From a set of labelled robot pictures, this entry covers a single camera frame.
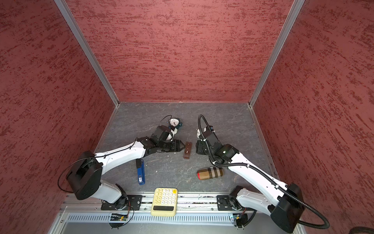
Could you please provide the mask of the brown weekly pill organizer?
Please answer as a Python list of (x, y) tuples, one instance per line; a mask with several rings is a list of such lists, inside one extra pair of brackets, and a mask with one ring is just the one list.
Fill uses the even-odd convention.
[(190, 159), (191, 149), (192, 149), (192, 143), (187, 142), (186, 145), (185, 145), (185, 151), (184, 151), (183, 159), (185, 159), (185, 160)]

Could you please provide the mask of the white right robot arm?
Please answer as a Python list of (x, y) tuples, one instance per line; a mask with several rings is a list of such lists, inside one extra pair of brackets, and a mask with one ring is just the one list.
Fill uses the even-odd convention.
[(236, 187), (232, 192), (234, 201), (243, 208), (251, 208), (267, 214), (273, 222), (287, 233), (293, 233), (306, 209), (300, 187), (270, 176), (230, 144), (223, 145), (211, 126), (197, 131), (197, 148), (216, 167), (227, 168), (240, 175), (265, 196), (264, 201), (255, 200), (248, 190)]

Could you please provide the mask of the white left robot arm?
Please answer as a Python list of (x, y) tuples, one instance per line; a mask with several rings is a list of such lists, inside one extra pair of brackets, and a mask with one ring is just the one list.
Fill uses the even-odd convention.
[(100, 199), (116, 210), (129, 207), (126, 192), (118, 184), (110, 184), (102, 176), (110, 170), (133, 160), (155, 153), (180, 152), (185, 148), (175, 139), (180, 124), (160, 125), (150, 137), (136, 138), (133, 143), (102, 153), (86, 151), (70, 166), (66, 175), (77, 200)]

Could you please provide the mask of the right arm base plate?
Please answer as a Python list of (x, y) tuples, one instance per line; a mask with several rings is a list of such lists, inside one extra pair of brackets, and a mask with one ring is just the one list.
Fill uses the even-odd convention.
[(243, 207), (236, 197), (230, 195), (217, 195), (217, 207), (219, 211), (254, 211), (252, 208)]

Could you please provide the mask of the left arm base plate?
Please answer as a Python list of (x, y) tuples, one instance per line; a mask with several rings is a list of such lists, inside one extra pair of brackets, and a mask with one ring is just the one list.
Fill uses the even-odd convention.
[(102, 201), (101, 210), (102, 211), (119, 211), (124, 212), (133, 208), (135, 211), (140, 209), (142, 203), (142, 195), (122, 195), (116, 202), (108, 203), (107, 201)]

